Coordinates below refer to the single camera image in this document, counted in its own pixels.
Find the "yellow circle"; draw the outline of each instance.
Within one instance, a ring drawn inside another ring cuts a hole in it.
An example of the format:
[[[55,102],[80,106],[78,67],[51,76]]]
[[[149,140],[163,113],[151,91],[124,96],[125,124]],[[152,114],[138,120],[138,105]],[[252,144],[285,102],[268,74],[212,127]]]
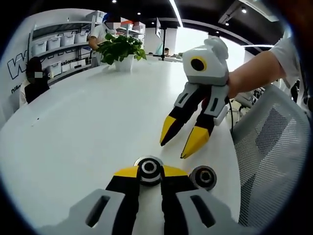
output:
[[[198,70],[198,69],[194,68],[194,66],[192,66],[193,69],[195,69],[196,71],[200,71],[200,72],[206,70],[207,64],[206,64],[205,59],[202,56],[193,56],[193,57],[191,57],[190,63],[192,63],[193,60],[199,60],[199,61],[202,62],[202,65],[203,65],[203,69],[201,69],[201,70]]]

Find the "black hair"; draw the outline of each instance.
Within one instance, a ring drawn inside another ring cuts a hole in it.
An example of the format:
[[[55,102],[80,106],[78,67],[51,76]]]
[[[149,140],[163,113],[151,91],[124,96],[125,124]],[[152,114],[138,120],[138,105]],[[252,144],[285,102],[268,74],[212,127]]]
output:
[[[111,12],[106,20],[108,23],[120,23],[121,22],[121,16],[117,12]]]
[[[42,72],[43,67],[39,57],[31,58],[26,64],[26,76],[32,76],[34,72]]]

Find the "gray mesh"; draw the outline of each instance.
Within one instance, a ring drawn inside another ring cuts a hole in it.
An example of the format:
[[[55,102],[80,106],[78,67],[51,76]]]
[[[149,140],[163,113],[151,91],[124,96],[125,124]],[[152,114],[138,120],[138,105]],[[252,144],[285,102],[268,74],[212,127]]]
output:
[[[235,125],[240,224],[261,230],[283,208],[304,165],[309,133],[304,112],[274,86]]]

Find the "green leaves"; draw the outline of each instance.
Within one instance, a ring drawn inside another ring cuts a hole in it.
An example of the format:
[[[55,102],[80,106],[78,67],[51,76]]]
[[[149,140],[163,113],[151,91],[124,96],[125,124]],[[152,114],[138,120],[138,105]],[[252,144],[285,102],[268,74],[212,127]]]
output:
[[[112,65],[114,61],[122,62],[128,55],[134,54],[135,59],[147,59],[146,52],[141,49],[142,42],[138,38],[118,36],[111,34],[105,36],[106,41],[99,44],[98,52],[102,54],[103,63]]]
[[[115,37],[113,37],[113,35],[111,35],[111,34],[109,34],[109,33],[106,34],[105,39],[108,40],[108,41],[111,41],[111,40],[112,40],[112,41],[115,41]]]

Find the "white table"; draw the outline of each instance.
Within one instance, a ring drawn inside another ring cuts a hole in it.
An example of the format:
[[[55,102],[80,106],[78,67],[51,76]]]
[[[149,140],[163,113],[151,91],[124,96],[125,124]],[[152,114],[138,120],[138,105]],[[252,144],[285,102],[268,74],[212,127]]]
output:
[[[165,57],[165,58],[164,58],[164,61],[182,63],[182,59],[177,59],[177,58],[175,58],[175,57]]]
[[[26,220],[35,228],[56,225],[72,205],[105,188],[114,172],[153,155],[188,172],[211,166],[217,174],[211,192],[238,221],[239,168],[225,120],[186,160],[179,157],[200,109],[176,137],[159,145],[186,80],[181,63],[134,62],[132,74],[101,66],[54,84],[17,110],[0,132],[0,170]],[[159,186],[143,189],[139,203],[133,234],[162,234]]]

